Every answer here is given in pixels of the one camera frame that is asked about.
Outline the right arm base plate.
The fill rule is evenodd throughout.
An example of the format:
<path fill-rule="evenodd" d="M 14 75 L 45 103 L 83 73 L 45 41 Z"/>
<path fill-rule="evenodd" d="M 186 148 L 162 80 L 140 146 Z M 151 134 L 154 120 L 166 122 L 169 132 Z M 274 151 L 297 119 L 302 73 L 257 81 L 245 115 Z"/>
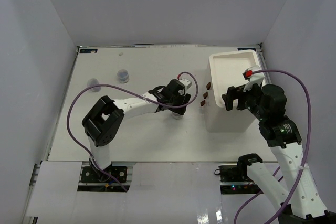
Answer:
<path fill-rule="evenodd" d="M 222 195 L 254 195 L 261 192 L 254 181 L 242 176 L 236 165 L 220 165 L 214 170 L 214 175 L 220 180 Z"/>

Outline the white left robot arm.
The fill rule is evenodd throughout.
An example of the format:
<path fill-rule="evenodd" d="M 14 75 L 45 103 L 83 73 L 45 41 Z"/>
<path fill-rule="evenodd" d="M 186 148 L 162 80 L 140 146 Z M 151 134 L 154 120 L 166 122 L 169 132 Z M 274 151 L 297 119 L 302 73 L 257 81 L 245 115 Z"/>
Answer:
<path fill-rule="evenodd" d="M 142 98 L 112 100 L 107 95 L 102 96 L 82 120 L 93 155 L 90 159 L 93 176 L 101 182 L 110 178 L 109 144 L 115 138 L 122 121 L 165 110 L 183 116 L 185 105 L 191 99 L 187 92 L 191 85 L 192 82 L 187 79 L 173 79 L 166 86 L 146 92 Z"/>

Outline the brown top drawer handle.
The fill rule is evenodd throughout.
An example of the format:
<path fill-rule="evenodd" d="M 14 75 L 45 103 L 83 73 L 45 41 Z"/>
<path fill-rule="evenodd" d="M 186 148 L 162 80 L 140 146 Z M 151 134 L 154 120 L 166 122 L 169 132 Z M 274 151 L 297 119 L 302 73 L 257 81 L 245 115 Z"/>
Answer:
<path fill-rule="evenodd" d="M 211 83 L 209 82 L 207 85 L 206 85 L 206 90 L 209 90 L 211 88 Z"/>

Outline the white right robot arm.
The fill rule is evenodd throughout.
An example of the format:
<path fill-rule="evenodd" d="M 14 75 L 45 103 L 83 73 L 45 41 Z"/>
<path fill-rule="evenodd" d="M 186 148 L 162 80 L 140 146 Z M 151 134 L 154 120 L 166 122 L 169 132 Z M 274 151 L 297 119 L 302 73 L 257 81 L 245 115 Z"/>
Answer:
<path fill-rule="evenodd" d="M 303 160 L 301 136 L 295 123 L 285 115 L 287 98 L 276 85 L 253 84 L 229 87 L 222 96 L 226 110 L 247 109 L 259 121 L 259 130 L 274 154 L 287 185 L 283 188 L 266 172 L 262 159 L 255 153 L 241 156 L 237 163 L 238 177 L 253 180 L 267 196 L 279 223 L 335 223 L 335 213 L 322 202 L 310 168 Z"/>

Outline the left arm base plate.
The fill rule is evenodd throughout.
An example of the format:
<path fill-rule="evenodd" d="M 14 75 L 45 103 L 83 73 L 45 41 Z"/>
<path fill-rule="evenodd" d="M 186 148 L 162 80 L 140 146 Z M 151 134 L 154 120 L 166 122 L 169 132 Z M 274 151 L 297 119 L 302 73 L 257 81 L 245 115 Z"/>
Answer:
<path fill-rule="evenodd" d="M 126 166 L 110 165 L 104 171 L 115 177 L 121 183 L 127 181 L 128 168 Z M 84 166 L 82 168 L 81 183 L 106 183 L 111 181 L 113 181 L 113 179 L 110 176 L 107 176 L 92 166 Z"/>

